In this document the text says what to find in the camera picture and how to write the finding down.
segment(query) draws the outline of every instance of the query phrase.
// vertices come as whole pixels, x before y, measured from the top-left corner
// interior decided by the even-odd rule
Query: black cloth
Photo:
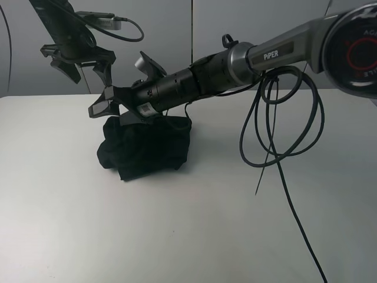
[[[166,168],[178,170],[187,161],[191,120],[186,117],[159,117],[152,125],[126,126],[120,126],[119,117],[110,117],[103,130],[98,160],[105,169],[117,169],[121,180]]]

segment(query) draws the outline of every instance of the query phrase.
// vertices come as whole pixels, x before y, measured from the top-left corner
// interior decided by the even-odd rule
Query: white tabletop
[[[320,93],[325,131],[282,162],[287,184],[329,282],[375,282],[377,108]],[[87,114],[97,96],[0,99],[0,282],[321,282],[276,167],[254,196],[261,170],[240,158],[253,97],[189,106],[187,163],[132,182],[97,160],[106,117]],[[308,91],[278,107],[278,149],[309,109]],[[246,153],[262,162],[253,128]]]

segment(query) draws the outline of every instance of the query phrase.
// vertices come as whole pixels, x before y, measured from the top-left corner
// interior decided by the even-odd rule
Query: white table
[[[377,108],[320,93],[324,134],[284,160],[287,183],[329,282],[375,282]],[[0,282],[321,282],[276,167],[254,196],[260,169],[240,158],[253,97],[189,106],[188,162],[127,183],[98,163],[106,117],[87,114],[97,96],[0,99]],[[308,109],[308,91],[279,106],[278,148]],[[261,162],[252,123],[248,132],[246,153]]]

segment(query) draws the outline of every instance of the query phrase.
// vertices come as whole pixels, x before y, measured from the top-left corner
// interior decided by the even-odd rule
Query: black fabric bag
[[[161,169],[178,170],[187,161],[191,120],[159,117],[152,125],[120,126],[110,117],[104,127],[105,141],[97,156],[105,169],[117,169],[121,180],[132,180]]]

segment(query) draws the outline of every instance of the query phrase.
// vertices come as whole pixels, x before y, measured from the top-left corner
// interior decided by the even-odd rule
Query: robotic arm
[[[114,15],[75,14],[67,0],[30,2],[55,41],[55,45],[45,45],[41,50],[46,57],[53,58],[51,65],[76,83],[80,75],[74,64],[94,66],[101,77],[105,89],[89,107],[91,118],[120,116],[122,104],[129,110],[121,116],[122,124],[152,123],[164,110],[235,87],[254,85],[264,71],[299,61],[306,61],[314,73],[324,71],[344,92],[377,98],[377,3],[309,21],[258,46],[233,41],[225,35],[226,50],[171,75],[140,52],[135,66],[148,79],[136,81],[131,87],[116,87],[111,82],[114,53],[97,47],[85,26],[88,22],[77,20],[77,15],[94,14],[92,23],[101,25],[101,18]]]

